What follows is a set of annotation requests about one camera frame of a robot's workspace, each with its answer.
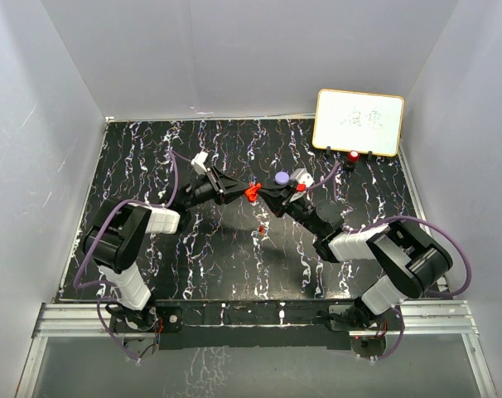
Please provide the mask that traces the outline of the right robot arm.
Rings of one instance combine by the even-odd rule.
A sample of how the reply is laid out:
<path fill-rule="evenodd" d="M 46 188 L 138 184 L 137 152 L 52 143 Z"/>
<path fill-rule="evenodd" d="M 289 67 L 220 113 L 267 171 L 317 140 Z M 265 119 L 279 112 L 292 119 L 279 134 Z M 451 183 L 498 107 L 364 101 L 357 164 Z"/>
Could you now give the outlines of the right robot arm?
<path fill-rule="evenodd" d="M 322 200 L 313 205 L 304 186 L 258 189 L 257 195 L 275 216 L 290 216 L 314 236 L 319 258 L 330 263 L 373 260 L 384 277 L 372 284 L 342 313 L 327 317 L 354 328 L 376 328 L 385 312 L 407 299 L 418 299 L 453 266 L 449 253 L 414 217 L 393 217 L 377 226 L 348 231 L 340 205 Z"/>

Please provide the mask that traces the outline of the lilac earbud charging case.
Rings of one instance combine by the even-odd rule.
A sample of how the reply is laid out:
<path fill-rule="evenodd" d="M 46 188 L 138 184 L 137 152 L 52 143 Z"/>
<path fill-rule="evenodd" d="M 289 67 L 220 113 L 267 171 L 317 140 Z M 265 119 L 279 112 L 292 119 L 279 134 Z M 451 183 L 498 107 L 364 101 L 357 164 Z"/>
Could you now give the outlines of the lilac earbud charging case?
<path fill-rule="evenodd" d="M 277 185 L 283 186 L 289 183 L 290 176 L 287 172 L 280 171 L 275 174 L 274 181 Z"/>

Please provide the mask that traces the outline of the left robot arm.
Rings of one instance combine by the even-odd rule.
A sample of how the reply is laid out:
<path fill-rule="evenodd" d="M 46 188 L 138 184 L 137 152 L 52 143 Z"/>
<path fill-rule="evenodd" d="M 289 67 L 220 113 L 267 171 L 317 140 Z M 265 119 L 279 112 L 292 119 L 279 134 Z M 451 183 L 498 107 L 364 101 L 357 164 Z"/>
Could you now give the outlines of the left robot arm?
<path fill-rule="evenodd" d="M 239 197 L 253 202 L 260 189 L 260 185 L 247 185 L 208 167 L 187 184 L 175 180 L 170 197 L 162 204 L 105 200 L 84 238 L 83 251 L 84 262 L 95 262 L 118 295 L 116 304 L 106 310 L 132 329 L 153 328 L 157 310 L 137 264 L 144 236 L 174 235 L 188 224 L 192 207 L 207 201 L 225 205 Z"/>

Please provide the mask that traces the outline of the orange earbud charging case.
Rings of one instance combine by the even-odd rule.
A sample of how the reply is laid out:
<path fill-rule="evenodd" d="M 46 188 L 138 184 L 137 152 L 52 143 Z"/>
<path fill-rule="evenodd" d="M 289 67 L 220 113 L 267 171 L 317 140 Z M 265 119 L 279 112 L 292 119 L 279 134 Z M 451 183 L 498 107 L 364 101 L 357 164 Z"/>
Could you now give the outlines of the orange earbud charging case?
<path fill-rule="evenodd" d="M 245 194 L 244 194 L 250 203 L 254 203 L 257 201 L 258 193 L 259 193 L 259 190 L 261 189 L 260 188 L 258 190 L 254 186 L 255 186 L 255 184 L 251 184 L 250 187 L 245 190 Z"/>

